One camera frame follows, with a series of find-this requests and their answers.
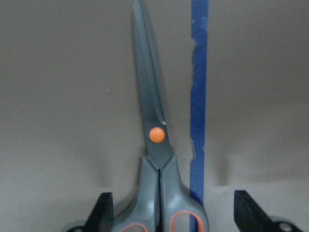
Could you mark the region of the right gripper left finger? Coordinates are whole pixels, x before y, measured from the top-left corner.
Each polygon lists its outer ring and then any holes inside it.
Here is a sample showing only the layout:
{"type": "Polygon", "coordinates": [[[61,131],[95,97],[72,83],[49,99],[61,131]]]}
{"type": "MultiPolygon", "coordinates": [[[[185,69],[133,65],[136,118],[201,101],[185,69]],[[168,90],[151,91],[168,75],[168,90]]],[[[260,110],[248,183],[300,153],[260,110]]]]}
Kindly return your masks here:
{"type": "Polygon", "coordinates": [[[83,232],[111,232],[113,225],[113,197],[111,192],[100,194],[90,213],[83,232]]]}

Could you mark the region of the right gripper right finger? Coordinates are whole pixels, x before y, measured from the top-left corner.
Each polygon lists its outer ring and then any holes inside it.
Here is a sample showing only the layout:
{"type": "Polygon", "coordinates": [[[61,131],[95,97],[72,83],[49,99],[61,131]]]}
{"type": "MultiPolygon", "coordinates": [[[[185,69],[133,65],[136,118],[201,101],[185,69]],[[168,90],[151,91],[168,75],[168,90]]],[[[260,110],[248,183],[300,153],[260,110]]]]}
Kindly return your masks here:
{"type": "Polygon", "coordinates": [[[234,221],[240,232],[283,232],[245,190],[234,191],[234,221]]]}

